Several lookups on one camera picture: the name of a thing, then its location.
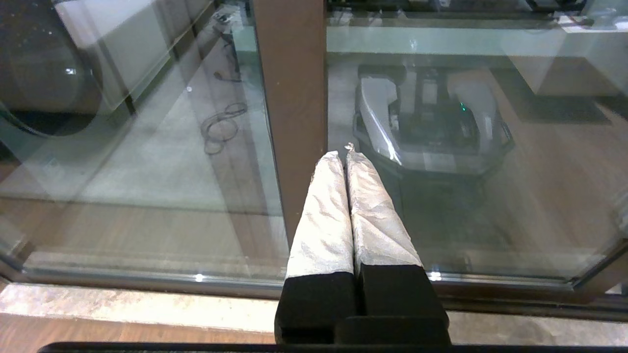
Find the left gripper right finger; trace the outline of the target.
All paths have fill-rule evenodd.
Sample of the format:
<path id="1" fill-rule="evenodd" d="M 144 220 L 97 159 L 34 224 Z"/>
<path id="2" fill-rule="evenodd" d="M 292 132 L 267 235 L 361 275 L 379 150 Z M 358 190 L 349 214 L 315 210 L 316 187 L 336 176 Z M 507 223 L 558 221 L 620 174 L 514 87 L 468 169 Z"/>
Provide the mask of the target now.
<path id="1" fill-rule="evenodd" d="M 390 195 L 365 155 L 347 154 L 355 264 L 368 316 L 447 319 Z"/>

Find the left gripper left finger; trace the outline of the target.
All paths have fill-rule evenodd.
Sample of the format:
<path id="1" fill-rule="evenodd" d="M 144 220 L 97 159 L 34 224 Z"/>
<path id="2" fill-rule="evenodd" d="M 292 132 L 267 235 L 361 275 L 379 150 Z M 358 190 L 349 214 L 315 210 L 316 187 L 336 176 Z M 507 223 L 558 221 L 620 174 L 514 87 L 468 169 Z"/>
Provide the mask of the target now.
<path id="1" fill-rule="evenodd" d="M 317 162 L 297 225 L 274 317 L 278 344 L 330 344 L 336 326 L 357 315 L 354 238 L 343 163 Z"/>

